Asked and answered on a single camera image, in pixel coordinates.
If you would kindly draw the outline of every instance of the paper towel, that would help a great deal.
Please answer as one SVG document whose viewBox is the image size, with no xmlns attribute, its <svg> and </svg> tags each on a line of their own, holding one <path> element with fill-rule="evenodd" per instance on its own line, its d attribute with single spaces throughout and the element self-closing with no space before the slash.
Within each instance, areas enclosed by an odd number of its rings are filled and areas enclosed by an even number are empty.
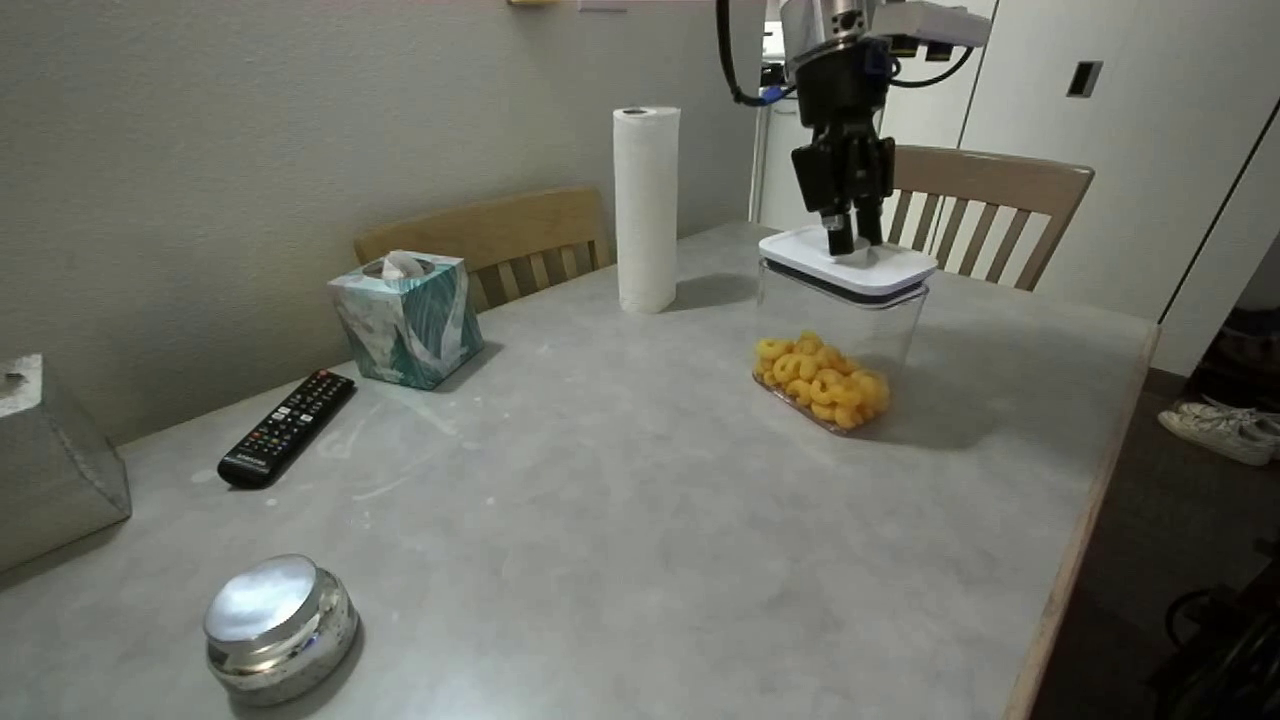
<svg viewBox="0 0 1280 720">
<path fill-rule="evenodd" d="M 617 293 L 648 316 L 676 301 L 679 106 L 614 111 Z"/>
</svg>

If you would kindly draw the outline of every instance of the chair back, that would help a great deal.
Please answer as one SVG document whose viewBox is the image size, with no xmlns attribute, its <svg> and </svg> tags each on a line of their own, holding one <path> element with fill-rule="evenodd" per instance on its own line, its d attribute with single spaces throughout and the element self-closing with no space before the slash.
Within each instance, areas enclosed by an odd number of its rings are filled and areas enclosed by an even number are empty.
<svg viewBox="0 0 1280 720">
<path fill-rule="evenodd" d="M 1032 293 L 1090 182 L 1077 164 L 899 143 L 888 243 Z"/>
<path fill-rule="evenodd" d="M 366 263 L 392 247 L 462 257 L 472 275 L 472 309 L 498 309 L 610 263 L 597 186 L 468 203 L 356 238 Z"/>
</svg>

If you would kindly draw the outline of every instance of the remote control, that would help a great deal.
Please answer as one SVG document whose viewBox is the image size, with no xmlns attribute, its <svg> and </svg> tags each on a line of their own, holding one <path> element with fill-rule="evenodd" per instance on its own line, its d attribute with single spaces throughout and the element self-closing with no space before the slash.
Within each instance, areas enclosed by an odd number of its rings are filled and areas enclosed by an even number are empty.
<svg viewBox="0 0 1280 720">
<path fill-rule="evenodd" d="M 356 385 L 336 371 L 312 371 L 293 389 L 241 442 L 216 462 L 234 488 L 267 488 L 356 396 Z"/>
</svg>

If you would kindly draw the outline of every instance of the white wall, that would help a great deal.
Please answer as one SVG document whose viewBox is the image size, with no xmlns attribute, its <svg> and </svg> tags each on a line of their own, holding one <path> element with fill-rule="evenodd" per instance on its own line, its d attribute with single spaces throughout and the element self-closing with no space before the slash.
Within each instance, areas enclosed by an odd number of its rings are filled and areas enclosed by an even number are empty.
<svg viewBox="0 0 1280 720">
<path fill-rule="evenodd" d="M 970 8 L 973 17 L 988 17 L 994 22 L 1002 13 L 995 0 L 939 0 L 939 2 Z M 926 53 L 920 53 L 914 58 L 899 58 L 899 78 L 930 78 L 930 75 L 951 69 L 951 58 L 935 65 L 935 58 L 926 58 Z M 966 133 L 966 106 L 975 92 L 985 58 L 988 58 L 985 47 L 975 47 L 970 55 L 970 65 L 955 75 L 948 75 L 945 83 L 891 89 L 884 101 L 884 137 L 898 137 L 899 143 L 955 148 L 960 133 Z"/>
<path fill-rule="evenodd" d="M 820 216 L 804 209 L 791 148 L 808 143 L 808 128 L 801 122 L 801 105 L 784 101 L 761 111 L 761 164 L 752 218 L 763 229 L 820 229 Z"/>
<path fill-rule="evenodd" d="M 1275 0 L 1006 0 L 966 148 L 1091 164 L 1040 293 L 1159 321 L 1256 143 Z M 1101 58 L 1091 101 L 1064 95 Z"/>
<path fill-rule="evenodd" d="M 757 55 L 763 0 L 738 0 Z M 679 229 L 743 216 L 752 111 L 714 0 L 0 2 L 0 355 L 47 350 L 109 437 L 345 355 L 354 236 L 589 181 L 610 111 L 679 105 Z"/>
</svg>

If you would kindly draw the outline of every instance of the cable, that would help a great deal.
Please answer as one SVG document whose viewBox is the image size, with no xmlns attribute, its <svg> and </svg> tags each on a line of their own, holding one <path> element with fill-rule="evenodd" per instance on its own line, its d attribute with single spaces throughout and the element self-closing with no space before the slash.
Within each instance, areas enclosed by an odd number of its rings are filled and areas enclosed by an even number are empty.
<svg viewBox="0 0 1280 720">
<path fill-rule="evenodd" d="M 970 65 L 970 55 L 973 55 L 973 47 L 966 47 L 960 58 L 955 58 L 951 69 L 945 69 L 939 75 L 930 75 L 930 78 L 888 78 L 888 83 L 891 83 L 891 89 L 932 89 L 932 83 L 955 75 L 955 71 Z"/>
<path fill-rule="evenodd" d="M 1275 720 L 1280 714 L 1280 609 L 1211 636 L 1204 657 L 1155 695 L 1155 720 Z"/>
<path fill-rule="evenodd" d="M 791 89 L 772 92 L 772 95 L 749 95 L 749 92 L 738 89 L 733 45 L 730 45 L 730 0 L 718 0 L 718 47 L 719 47 L 724 83 L 730 83 L 738 105 L 767 106 L 767 105 L 791 95 Z"/>
<path fill-rule="evenodd" d="M 1211 598 L 1217 592 L 1211 589 L 1195 589 L 1195 592 L 1184 592 L 1184 597 L 1175 597 L 1169 609 L 1165 609 L 1165 636 L 1179 648 L 1184 643 L 1184 636 L 1175 636 L 1175 618 L 1192 609 L 1192 617 L 1195 613 L 1204 613 L 1204 605 Z"/>
</svg>

